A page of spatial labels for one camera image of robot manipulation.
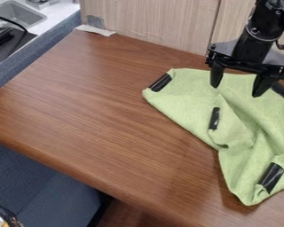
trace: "green towel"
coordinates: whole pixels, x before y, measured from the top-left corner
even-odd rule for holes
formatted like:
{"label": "green towel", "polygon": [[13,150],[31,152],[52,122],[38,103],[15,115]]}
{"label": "green towel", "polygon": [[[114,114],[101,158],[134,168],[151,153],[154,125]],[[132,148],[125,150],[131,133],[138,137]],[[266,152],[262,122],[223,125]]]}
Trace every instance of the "green towel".
{"label": "green towel", "polygon": [[[252,98],[254,75],[225,74],[218,89],[209,71],[171,69],[162,90],[143,97],[171,120],[218,150],[228,189],[247,206],[284,189],[284,173],[271,192],[259,184],[271,163],[284,170],[284,98],[268,90]],[[209,129],[214,107],[220,108],[216,130]]]}

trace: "cabinet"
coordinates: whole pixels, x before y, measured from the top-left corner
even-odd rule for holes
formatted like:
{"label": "cabinet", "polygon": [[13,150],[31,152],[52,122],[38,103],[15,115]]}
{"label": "cabinet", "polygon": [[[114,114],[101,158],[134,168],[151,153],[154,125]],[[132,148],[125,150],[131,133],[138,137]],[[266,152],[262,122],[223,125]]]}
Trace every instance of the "cabinet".
{"label": "cabinet", "polygon": [[106,29],[181,51],[205,55],[209,43],[240,36],[256,0],[82,0]]}
{"label": "cabinet", "polygon": [[106,29],[182,51],[205,55],[219,0],[82,0],[87,15]]}

